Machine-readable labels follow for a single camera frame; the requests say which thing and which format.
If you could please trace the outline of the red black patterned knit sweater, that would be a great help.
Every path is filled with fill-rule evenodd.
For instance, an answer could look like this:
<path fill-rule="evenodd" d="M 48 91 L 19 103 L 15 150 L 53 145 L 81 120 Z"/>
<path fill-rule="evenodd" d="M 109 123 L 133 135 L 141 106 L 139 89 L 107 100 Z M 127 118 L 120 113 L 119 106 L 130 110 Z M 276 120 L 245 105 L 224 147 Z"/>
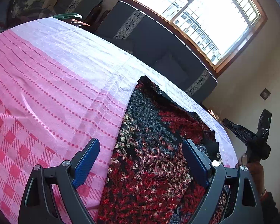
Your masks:
<path fill-rule="evenodd" d="M 206 190 L 183 155 L 186 139 L 221 160 L 215 132 L 142 76 L 118 133 L 97 223 L 187 223 Z"/>

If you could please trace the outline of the green clothes hanger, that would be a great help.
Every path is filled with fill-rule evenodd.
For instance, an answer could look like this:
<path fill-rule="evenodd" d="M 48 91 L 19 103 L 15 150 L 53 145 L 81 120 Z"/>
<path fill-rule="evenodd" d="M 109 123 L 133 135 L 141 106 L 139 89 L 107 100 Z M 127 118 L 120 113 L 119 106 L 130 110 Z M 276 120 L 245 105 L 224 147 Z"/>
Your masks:
<path fill-rule="evenodd" d="M 74 19 L 74 20 L 81 20 L 83 17 L 80 14 L 77 13 L 64 13 L 64 14 L 57 14 L 54 15 L 53 18 L 58 20 L 68 20 L 68 19 Z"/>

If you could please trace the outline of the pink checked bed sheet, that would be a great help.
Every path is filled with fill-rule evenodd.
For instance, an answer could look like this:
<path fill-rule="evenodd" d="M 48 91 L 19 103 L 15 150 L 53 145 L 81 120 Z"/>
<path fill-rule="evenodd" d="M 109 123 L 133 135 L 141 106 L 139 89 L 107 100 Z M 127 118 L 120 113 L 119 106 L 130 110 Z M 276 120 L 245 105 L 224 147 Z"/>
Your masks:
<path fill-rule="evenodd" d="M 0 34 L 0 210 L 11 223 L 18 222 L 33 167 L 71 159 L 91 138 L 99 140 L 100 153 L 78 191 L 96 217 L 120 125 L 143 75 L 196 112 L 215 132 L 224 166 L 236 165 L 218 121 L 166 77 L 106 40 L 55 18 Z"/>

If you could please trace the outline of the dark square cushion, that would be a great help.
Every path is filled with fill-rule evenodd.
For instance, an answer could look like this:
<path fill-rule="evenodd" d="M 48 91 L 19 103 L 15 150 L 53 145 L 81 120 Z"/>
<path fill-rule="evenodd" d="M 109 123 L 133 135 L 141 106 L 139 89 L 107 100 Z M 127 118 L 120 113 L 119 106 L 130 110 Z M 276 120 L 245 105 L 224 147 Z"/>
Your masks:
<path fill-rule="evenodd" d="M 153 64 L 153 68 L 175 85 L 180 85 L 188 79 L 188 75 L 181 68 L 170 51 L 168 51 L 161 59 L 157 60 Z"/>

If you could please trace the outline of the wooden framed window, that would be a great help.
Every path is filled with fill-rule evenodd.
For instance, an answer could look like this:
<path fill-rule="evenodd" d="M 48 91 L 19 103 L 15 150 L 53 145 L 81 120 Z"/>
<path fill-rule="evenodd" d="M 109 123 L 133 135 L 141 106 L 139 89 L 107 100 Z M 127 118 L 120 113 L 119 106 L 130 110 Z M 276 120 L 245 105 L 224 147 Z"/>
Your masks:
<path fill-rule="evenodd" d="M 247 48 L 267 21 L 258 0 L 121 0 L 188 45 L 215 77 Z"/>

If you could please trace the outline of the dark blue sofa headboard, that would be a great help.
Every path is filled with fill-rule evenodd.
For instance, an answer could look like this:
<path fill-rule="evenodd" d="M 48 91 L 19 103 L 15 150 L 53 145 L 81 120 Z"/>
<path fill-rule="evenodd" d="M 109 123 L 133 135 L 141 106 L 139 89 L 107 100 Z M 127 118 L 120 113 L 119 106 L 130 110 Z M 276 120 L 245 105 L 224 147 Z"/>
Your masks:
<path fill-rule="evenodd" d="M 170 51 L 188 75 L 184 83 L 176 86 L 199 104 L 217 86 L 217 80 L 182 40 L 150 16 L 123 1 L 116 3 L 95 33 L 152 68 L 157 60 Z"/>

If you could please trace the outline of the dark wall switch plate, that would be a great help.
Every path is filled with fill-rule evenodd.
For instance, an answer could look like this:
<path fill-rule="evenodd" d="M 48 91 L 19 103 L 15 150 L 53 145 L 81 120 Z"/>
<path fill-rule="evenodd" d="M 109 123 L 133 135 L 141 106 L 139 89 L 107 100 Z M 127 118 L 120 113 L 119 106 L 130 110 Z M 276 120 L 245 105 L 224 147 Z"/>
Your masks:
<path fill-rule="evenodd" d="M 265 101 L 269 96 L 271 95 L 271 92 L 264 88 L 264 90 L 260 93 L 260 97 Z"/>

